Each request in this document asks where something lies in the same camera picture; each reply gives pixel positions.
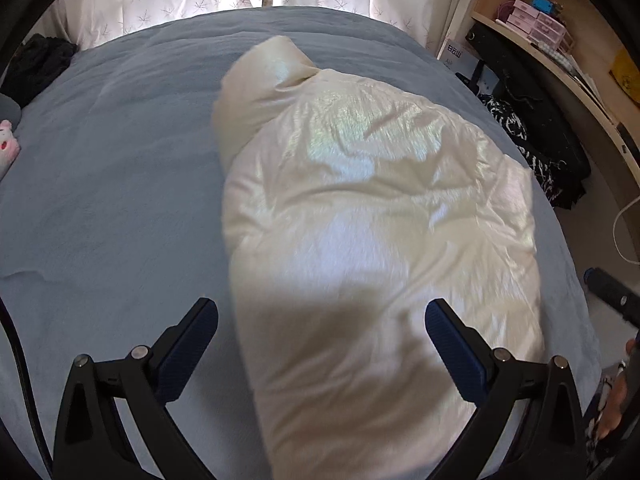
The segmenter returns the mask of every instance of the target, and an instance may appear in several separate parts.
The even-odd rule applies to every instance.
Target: white cable
[[[633,207],[636,203],[640,202],[640,196],[633,199],[628,205],[625,205],[620,212],[616,215],[616,219],[613,221],[613,243],[616,246],[616,250],[618,251],[618,254],[620,255],[620,258],[622,258],[623,260],[625,260],[627,263],[630,264],[634,264],[634,265],[640,265],[640,262],[635,262],[633,260],[629,260],[628,258],[625,258],[622,253],[620,252],[620,248],[618,247],[618,242],[616,241],[616,224],[618,223],[618,220],[620,220],[620,217],[630,208]]]

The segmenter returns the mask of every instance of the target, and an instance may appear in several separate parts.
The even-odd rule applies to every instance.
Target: finger
[[[627,394],[626,378],[621,374],[613,385],[613,389],[607,399],[607,404],[602,411],[602,417],[598,424],[596,436],[598,439],[605,438],[611,431],[615,430],[622,421],[620,406]]]
[[[635,339],[630,339],[629,341],[627,341],[625,345],[626,354],[631,355],[631,351],[634,349],[635,346],[636,346]]]

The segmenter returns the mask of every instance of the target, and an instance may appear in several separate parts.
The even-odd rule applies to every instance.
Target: screw
[[[567,368],[569,366],[569,361],[567,361],[564,357],[562,357],[561,355],[557,355],[556,357],[554,357],[554,364],[564,370],[565,368]]]
[[[509,352],[506,348],[496,348],[494,350],[494,356],[498,361],[508,361],[511,359],[511,352]]]
[[[89,362],[89,356],[87,354],[80,354],[78,357],[74,359],[74,365],[78,368],[82,368],[85,364]]]
[[[143,359],[146,357],[148,353],[149,353],[149,348],[147,348],[144,345],[140,345],[140,346],[136,346],[131,351],[131,357],[133,357],[134,359]]]

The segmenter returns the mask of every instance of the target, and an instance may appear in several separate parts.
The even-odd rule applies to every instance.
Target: cardboard box
[[[467,79],[471,79],[479,59],[466,51],[460,44],[452,40],[445,41],[444,47],[439,57],[440,61],[453,73],[460,73]],[[478,86],[481,94],[491,94],[498,84],[498,76],[492,70],[484,66]]]
[[[531,32],[533,25],[529,25],[529,23],[523,22],[520,18],[516,18],[513,14],[510,14],[507,18],[507,23],[511,23],[511,25],[515,25],[520,30],[523,30],[527,34]]]
[[[564,34],[566,28],[558,20],[553,19],[551,16],[547,16],[544,12],[540,12],[538,15],[538,21],[544,23],[547,27],[553,30],[556,34]]]
[[[507,27],[509,30],[512,30],[513,32],[515,32],[521,38],[524,38],[525,40],[530,41],[529,40],[529,35],[524,30],[522,30],[521,28],[518,28],[515,25],[512,25],[511,23],[506,23],[506,22],[503,22],[501,20],[495,20],[495,23],[499,23],[503,27]]]
[[[564,32],[562,34],[558,34],[552,28],[547,27],[540,20],[536,20],[536,24],[533,26],[533,28],[542,32],[542,34],[544,34],[546,37],[550,38],[551,41],[557,44],[560,44],[562,38],[564,38]]]
[[[529,4],[526,4],[525,2],[523,2],[522,0],[516,0],[514,2],[513,6],[516,9],[520,9],[520,10],[526,12],[529,16],[531,16],[533,18],[537,18],[540,15],[540,11],[539,10],[534,9]]]
[[[529,25],[531,26],[536,23],[536,19],[533,16],[527,14],[524,10],[518,9],[517,7],[513,8],[512,14],[519,20],[522,20],[525,23],[529,23]]]

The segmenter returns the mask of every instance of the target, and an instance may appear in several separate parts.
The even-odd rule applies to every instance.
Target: wooden desk
[[[536,75],[562,108],[622,208],[640,195],[640,160],[635,160],[632,154],[640,146],[640,107],[609,74],[622,43],[589,0],[553,0],[563,7],[562,18],[575,40],[572,54],[580,68],[594,79],[604,102],[604,113],[551,59],[524,38],[495,23],[498,5],[506,1],[509,0],[476,0],[471,17],[496,30],[537,61],[533,64]],[[620,136],[619,124],[628,130],[629,144]],[[640,255],[640,205],[631,208],[624,218]]]

